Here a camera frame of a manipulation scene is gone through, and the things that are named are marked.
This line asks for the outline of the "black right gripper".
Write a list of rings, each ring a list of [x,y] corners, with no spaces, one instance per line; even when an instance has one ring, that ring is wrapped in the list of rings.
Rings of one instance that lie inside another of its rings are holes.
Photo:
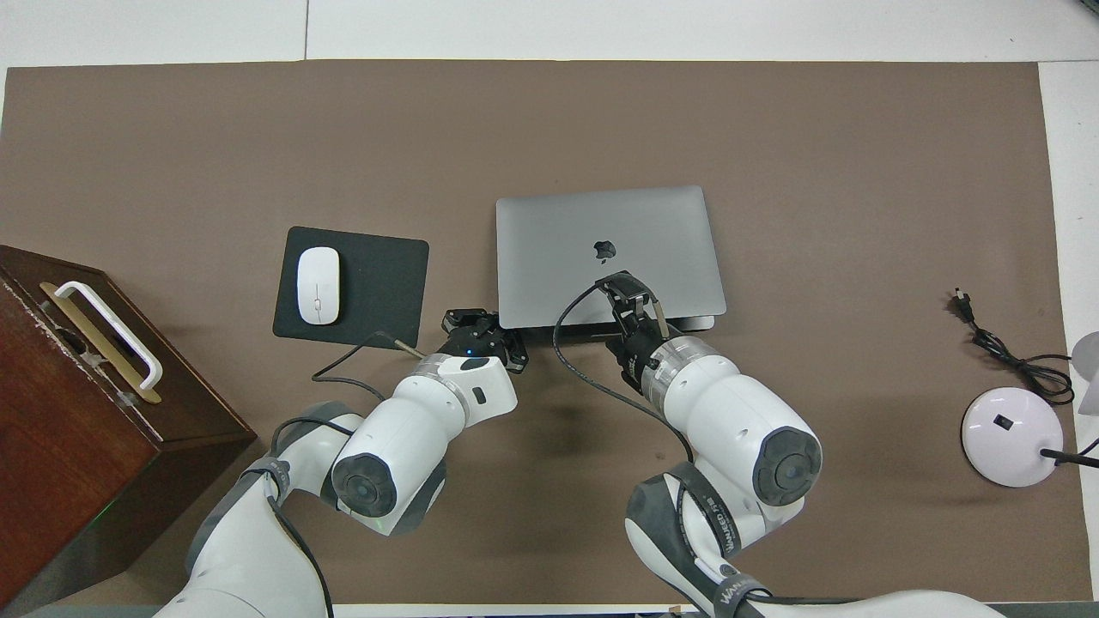
[[[620,336],[608,341],[607,349],[617,357],[622,379],[633,390],[642,391],[644,372],[655,372],[662,363],[654,358],[662,347],[660,322],[645,313],[645,306],[652,300],[651,290],[629,273],[602,277],[593,282],[593,287],[607,297],[620,330]]]

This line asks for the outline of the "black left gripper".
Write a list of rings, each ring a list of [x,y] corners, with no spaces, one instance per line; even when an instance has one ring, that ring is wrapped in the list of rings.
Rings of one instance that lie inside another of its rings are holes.
[[[521,330],[476,328],[477,322],[487,316],[489,312],[482,308],[447,310],[442,319],[442,329],[447,333],[442,353],[463,357],[497,356],[503,361],[508,372],[522,374],[529,357]]]

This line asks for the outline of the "silver laptop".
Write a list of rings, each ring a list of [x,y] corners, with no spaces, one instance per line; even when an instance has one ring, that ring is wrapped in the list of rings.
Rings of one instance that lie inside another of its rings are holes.
[[[699,186],[502,198],[497,271],[507,329],[612,324],[604,295],[585,290],[617,271],[648,286],[669,320],[728,310]]]

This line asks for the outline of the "black mouse pad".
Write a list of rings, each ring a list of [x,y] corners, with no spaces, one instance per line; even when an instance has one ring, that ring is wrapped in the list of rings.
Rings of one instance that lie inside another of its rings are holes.
[[[306,324],[297,308],[297,262],[306,249],[329,246],[341,258],[340,317],[331,325]],[[417,344],[425,284],[428,242],[422,239],[291,227],[285,246],[275,336],[369,347]]]

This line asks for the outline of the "white computer mouse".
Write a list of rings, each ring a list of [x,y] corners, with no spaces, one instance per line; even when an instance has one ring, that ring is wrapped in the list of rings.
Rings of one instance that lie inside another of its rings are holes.
[[[306,249],[297,262],[297,308],[310,325],[331,325],[341,309],[341,258],[329,246]]]

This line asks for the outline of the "brown table mat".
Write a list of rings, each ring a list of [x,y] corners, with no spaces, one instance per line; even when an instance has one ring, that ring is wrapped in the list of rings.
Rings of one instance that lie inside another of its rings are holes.
[[[341,347],[279,339],[287,231],[424,239],[421,347],[497,305],[499,198],[698,185],[728,313],[706,338],[823,446],[739,556],[774,593],[1092,594],[1083,484],[986,482],[959,423],[1069,344],[1032,64],[310,60],[9,70],[0,244],[106,271],[263,438]]]

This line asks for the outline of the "white desk lamp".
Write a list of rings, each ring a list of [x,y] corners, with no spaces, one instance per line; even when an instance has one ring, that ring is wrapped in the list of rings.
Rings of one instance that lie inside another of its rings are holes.
[[[974,328],[975,343],[996,361],[1020,374],[1025,387],[983,391],[967,407],[961,424],[962,449],[986,481],[1004,488],[1029,488],[1047,481],[1065,464],[1099,470],[1090,455],[1099,439],[1083,452],[1064,451],[1064,432],[1055,407],[1075,398],[1072,377],[1047,367],[1045,361],[1070,361],[1064,354],[1017,357],[999,336]]]

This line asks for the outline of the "dark wooden box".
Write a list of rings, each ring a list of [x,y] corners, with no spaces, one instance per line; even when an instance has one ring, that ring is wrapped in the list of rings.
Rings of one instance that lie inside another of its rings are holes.
[[[0,618],[123,572],[255,438],[103,271],[0,244]]]

